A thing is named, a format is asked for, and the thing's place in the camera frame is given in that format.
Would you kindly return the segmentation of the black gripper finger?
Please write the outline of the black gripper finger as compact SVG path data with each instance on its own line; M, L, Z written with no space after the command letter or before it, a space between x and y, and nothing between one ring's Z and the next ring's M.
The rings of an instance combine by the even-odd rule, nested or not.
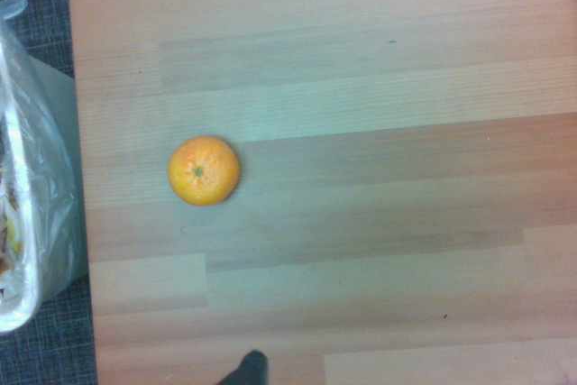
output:
M238 367L218 382L218 385L268 384L269 359L259 350L252 350L244 355Z

